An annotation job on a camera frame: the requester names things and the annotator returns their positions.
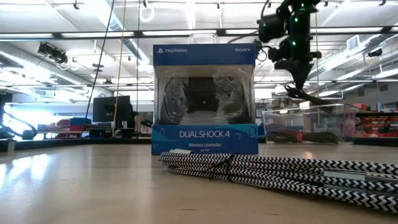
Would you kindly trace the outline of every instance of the zigzag patterned cable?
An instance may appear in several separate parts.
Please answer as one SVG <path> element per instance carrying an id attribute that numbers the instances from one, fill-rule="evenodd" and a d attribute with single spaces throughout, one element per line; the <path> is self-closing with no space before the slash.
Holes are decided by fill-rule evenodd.
<path id="1" fill-rule="evenodd" d="M 164 152 L 159 161 L 162 161 L 164 166 L 168 166 L 169 172 L 176 174 L 213 177 L 223 180 L 227 180 L 229 176 L 233 182 L 242 184 L 315 194 L 386 212 L 398 212 L 398 199 L 395 197 L 317 186 L 329 184 L 398 194 L 398 184 L 322 176 L 323 169 L 344 169 L 378 172 L 378 174 L 373 175 L 391 177 L 398 173 L 396 165 L 236 155 L 231 161 L 228 175 L 225 164 L 215 169 L 212 168 L 212 165 L 223 162 L 230 156 L 230 154 Z"/>

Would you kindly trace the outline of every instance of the blue box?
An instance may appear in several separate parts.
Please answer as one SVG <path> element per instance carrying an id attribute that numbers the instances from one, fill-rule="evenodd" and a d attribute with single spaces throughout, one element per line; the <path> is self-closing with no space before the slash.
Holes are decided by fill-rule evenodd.
<path id="1" fill-rule="evenodd" d="M 254 44 L 154 45 L 152 154 L 258 154 L 255 61 Z"/>

